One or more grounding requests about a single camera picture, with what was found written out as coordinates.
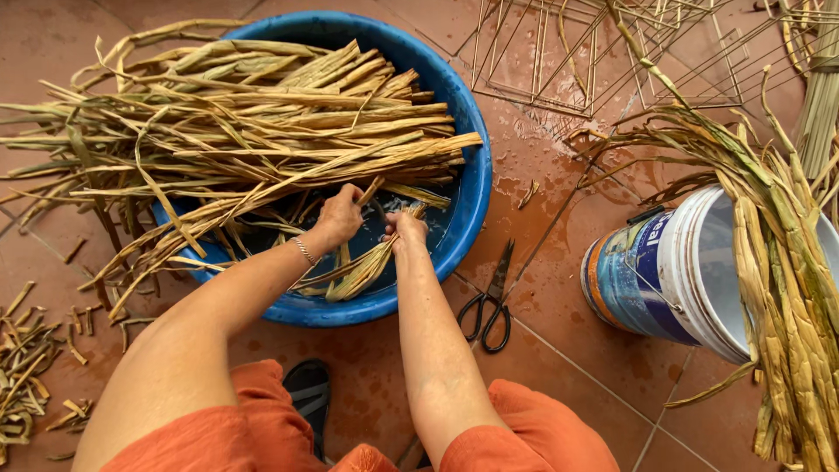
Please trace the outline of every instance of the silver bracelet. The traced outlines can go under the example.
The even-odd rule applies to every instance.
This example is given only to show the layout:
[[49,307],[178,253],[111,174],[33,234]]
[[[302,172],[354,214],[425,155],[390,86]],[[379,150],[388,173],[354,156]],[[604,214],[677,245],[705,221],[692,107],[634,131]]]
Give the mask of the silver bracelet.
[[312,257],[312,254],[309,254],[309,250],[306,248],[306,245],[303,244],[303,241],[300,241],[300,238],[294,236],[291,240],[297,244],[297,247],[300,248],[300,252],[303,253],[303,255],[306,256],[306,259],[309,260],[309,264],[312,264],[312,266],[317,264],[317,261],[314,257]]

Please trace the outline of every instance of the white plastic bucket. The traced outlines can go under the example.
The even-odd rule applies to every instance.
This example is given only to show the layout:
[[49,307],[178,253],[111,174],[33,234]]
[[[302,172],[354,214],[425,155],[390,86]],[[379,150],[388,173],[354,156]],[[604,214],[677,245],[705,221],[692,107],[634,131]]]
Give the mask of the white plastic bucket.
[[[732,218],[731,200],[721,187],[710,186],[694,192],[677,209],[638,223],[634,231],[622,228],[598,239],[581,267],[589,305],[618,328],[701,345],[734,364],[747,362]],[[839,234],[824,215],[816,232],[839,286],[834,270],[839,269]],[[624,236],[632,233],[637,236]],[[617,283],[615,274],[637,280]],[[672,320],[684,331],[675,333],[668,327]],[[666,333],[650,327],[656,322]]]

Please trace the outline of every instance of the hand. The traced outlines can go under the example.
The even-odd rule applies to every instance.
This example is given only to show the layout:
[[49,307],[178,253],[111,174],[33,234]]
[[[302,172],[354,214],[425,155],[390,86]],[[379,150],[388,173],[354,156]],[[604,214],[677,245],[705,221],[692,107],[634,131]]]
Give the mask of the hand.
[[327,241],[327,252],[355,236],[364,223],[362,209],[354,202],[364,192],[353,184],[344,184],[338,195],[327,199],[311,233],[320,233]]
[[425,235],[428,234],[428,225],[424,221],[414,218],[414,215],[404,212],[388,213],[388,226],[384,229],[384,241],[393,237],[394,232],[399,232],[399,239],[393,242],[393,253],[399,254],[406,247],[419,246],[425,249]]

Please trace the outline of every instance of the water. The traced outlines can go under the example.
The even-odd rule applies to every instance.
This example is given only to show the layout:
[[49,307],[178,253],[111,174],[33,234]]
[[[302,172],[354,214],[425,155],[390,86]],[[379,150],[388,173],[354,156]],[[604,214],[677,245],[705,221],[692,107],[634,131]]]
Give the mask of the water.
[[[455,194],[457,194],[457,189],[459,186],[459,179],[455,179],[452,183],[449,183],[443,187],[435,187],[433,189],[429,189],[440,195],[442,197],[453,198]],[[328,198],[337,193],[337,188],[335,189],[325,189],[325,190],[314,190],[310,192],[310,195],[306,199],[306,203],[304,204],[303,208],[306,208],[309,203],[313,202],[318,197]],[[300,194],[291,195],[285,198],[282,198],[276,201],[272,206],[277,210],[277,212],[286,217],[290,216],[289,214],[292,212],[291,208],[295,208],[300,198]],[[376,200],[382,205],[382,208],[385,212],[394,212],[399,210],[402,206],[408,206],[413,202],[413,199],[403,197],[401,195],[391,193],[389,191],[377,191],[375,195]],[[425,209],[425,223],[428,224],[429,232],[428,238],[426,239],[426,246],[429,248],[429,251],[434,250],[437,247],[437,244],[443,239],[443,236],[446,234],[446,230],[449,227],[449,222],[451,221],[451,214],[454,210],[455,202],[452,202],[452,205],[447,208],[446,210],[441,210],[439,208],[427,207]],[[311,229],[315,226],[317,222],[317,217],[320,212],[320,205],[312,209],[309,215],[306,216],[301,227],[303,229]],[[355,259],[361,254],[364,254],[368,250],[370,250],[373,246],[378,244],[379,239],[384,234],[385,222],[382,221],[381,217],[379,217],[378,212],[374,207],[371,205],[366,205],[362,209],[362,217],[364,218],[364,224],[361,228],[358,229],[358,233],[350,240],[349,248],[350,248],[350,256]],[[268,221],[267,218],[261,218],[255,215],[245,215],[244,219],[246,221]],[[251,254],[260,253],[266,249],[270,249],[271,245],[277,239],[279,231],[276,229],[271,228],[260,228],[260,227],[248,227],[253,231],[250,233],[242,234],[242,243],[245,245],[246,248],[251,252]],[[238,248],[236,248],[235,243],[231,240],[231,244],[234,246],[234,250],[239,253]],[[320,263],[315,267],[309,274],[309,276],[316,276],[325,274],[330,270],[334,269],[335,267],[335,253],[330,253],[325,255]],[[396,283],[396,266],[393,263],[393,258],[388,261],[385,265],[382,274],[376,279],[363,293],[372,293],[375,291],[380,291],[384,288],[387,288],[391,285]]]

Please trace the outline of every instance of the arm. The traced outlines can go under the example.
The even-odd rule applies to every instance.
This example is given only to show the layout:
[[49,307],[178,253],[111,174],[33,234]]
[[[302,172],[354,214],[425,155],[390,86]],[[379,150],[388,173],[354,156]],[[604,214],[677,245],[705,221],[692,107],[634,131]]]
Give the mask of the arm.
[[489,401],[469,344],[425,247],[425,223],[404,213],[390,213],[388,234],[399,239],[396,255],[399,340],[408,403],[414,428],[435,469],[449,444],[467,429],[481,425],[507,428]]
[[[353,185],[327,200],[300,240],[316,260],[361,226]],[[310,268],[286,244],[214,277],[149,325],[122,357],[79,442],[73,470],[99,470],[130,443],[209,406],[236,405],[227,340],[242,331]]]

